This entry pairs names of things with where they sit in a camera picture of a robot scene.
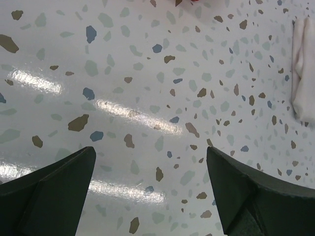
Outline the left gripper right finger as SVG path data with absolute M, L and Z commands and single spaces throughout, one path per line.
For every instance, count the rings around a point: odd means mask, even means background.
M 315 191 L 247 166 L 215 147 L 207 168 L 226 236 L 313 236 Z

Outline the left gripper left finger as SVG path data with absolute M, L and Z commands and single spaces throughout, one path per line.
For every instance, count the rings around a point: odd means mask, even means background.
M 96 152 L 81 150 L 0 185 L 2 236 L 76 234 L 93 175 Z

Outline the white graphic t-shirt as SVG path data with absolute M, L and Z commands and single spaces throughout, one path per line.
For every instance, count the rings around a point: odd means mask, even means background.
M 310 17 L 294 23 L 291 103 L 300 121 L 315 122 L 315 21 Z

